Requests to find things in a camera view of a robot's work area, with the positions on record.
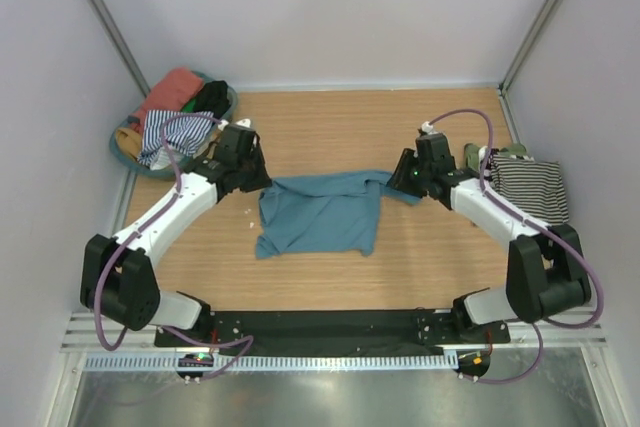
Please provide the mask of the light blue garment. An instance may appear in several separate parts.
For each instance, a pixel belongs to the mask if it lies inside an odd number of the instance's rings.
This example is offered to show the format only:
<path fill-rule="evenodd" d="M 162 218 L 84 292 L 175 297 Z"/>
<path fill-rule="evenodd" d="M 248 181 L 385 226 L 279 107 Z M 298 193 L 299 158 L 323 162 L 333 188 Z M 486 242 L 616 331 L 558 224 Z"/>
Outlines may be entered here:
<path fill-rule="evenodd" d="M 414 206 L 418 197 L 387 186 L 391 174 L 362 170 L 279 177 L 259 196 L 262 234 L 255 256 L 358 251 L 373 253 L 388 197 Z"/>

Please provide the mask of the thin striped black tank top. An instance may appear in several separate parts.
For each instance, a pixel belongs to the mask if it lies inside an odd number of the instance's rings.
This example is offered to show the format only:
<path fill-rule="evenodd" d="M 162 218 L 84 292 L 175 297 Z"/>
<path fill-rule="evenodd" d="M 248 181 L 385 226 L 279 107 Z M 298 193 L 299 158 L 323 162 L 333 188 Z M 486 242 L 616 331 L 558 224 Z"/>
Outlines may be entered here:
<path fill-rule="evenodd" d="M 558 162 L 496 156 L 491 161 L 493 189 L 522 211 L 550 225 L 569 222 L 562 169 Z"/>

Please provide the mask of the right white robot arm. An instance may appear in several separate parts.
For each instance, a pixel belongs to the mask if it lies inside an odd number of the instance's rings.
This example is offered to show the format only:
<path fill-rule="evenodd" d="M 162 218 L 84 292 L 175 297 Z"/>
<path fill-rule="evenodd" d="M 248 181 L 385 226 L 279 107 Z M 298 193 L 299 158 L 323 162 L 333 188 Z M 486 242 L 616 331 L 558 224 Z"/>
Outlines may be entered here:
<path fill-rule="evenodd" d="M 512 319 L 533 324 L 591 301 L 591 281 L 575 229 L 548 226 L 506 200 L 493 201 L 477 173 L 456 167 L 444 134 L 421 130 L 415 147 L 403 150 L 388 186 L 430 197 L 466 217 L 507 253 L 502 287 L 453 301 L 450 328 L 459 341 L 476 341 L 487 324 Z"/>

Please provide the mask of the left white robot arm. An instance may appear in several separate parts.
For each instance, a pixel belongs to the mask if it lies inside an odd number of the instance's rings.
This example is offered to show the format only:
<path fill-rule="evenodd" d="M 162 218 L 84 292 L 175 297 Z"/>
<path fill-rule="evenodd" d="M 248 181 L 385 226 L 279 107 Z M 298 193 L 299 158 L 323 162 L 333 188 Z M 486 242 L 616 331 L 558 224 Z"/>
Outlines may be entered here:
<path fill-rule="evenodd" d="M 119 232 L 97 234 L 87 243 L 80 300 L 92 310 L 97 332 L 104 331 L 102 321 L 108 319 L 131 331 L 176 328 L 189 346 L 204 345 L 212 334 L 205 317 L 208 304 L 161 290 L 155 270 L 186 229 L 227 195 L 270 184 L 252 121 L 224 124 L 212 153 L 193 159 L 160 201 Z"/>

